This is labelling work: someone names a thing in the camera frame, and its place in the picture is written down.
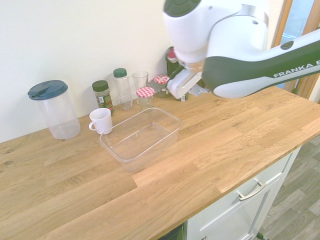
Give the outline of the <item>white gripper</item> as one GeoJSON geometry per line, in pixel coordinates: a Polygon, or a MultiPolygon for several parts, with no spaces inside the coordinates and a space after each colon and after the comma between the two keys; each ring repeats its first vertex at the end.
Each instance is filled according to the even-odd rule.
{"type": "Polygon", "coordinates": [[[202,72],[191,72],[187,69],[182,69],[173,79],[167,82],[166,88],[174,98],[180,99],[201,79],[202,72]]]}

